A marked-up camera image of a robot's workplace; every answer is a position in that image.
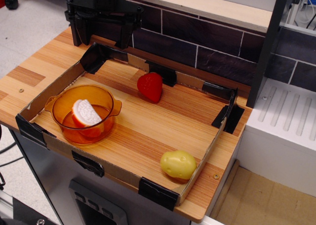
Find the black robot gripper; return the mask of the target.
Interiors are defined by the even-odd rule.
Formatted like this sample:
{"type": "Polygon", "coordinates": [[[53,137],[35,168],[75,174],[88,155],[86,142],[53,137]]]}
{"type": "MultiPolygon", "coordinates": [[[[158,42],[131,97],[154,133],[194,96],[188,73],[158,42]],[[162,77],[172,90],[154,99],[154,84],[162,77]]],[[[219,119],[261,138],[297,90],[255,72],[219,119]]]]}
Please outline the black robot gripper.
{"type": "MultiPolygon", "coordinates": [[[[91,23],[96,17],[105,19],[141,20],[144,9],[127,0],[67,0],[66,19],[71,19],[71,25],[76,27],[82,44],[90,43],[91,23]]],[[[133,22],[125,22],[120,30],[120,39],[115,46],[126,49],[134,31],[133,22]]]]}

